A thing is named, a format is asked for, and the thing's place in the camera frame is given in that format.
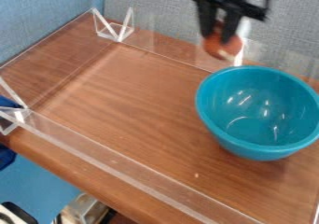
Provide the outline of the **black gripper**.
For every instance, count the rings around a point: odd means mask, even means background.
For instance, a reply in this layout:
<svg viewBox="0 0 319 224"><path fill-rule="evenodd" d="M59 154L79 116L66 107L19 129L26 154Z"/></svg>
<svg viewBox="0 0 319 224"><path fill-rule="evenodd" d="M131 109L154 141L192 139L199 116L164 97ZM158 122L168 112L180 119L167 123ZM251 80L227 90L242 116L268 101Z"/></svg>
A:
<svg viewBox="0 0 319 224"><path fill-rule="evenodd" d="M235 35L238 25L244 17L266 20L271 0L194 0L198 2L198 19L200 34L211 35L216 24L216 8L226 10L222 29L222 43L227 44Z"/></svg>

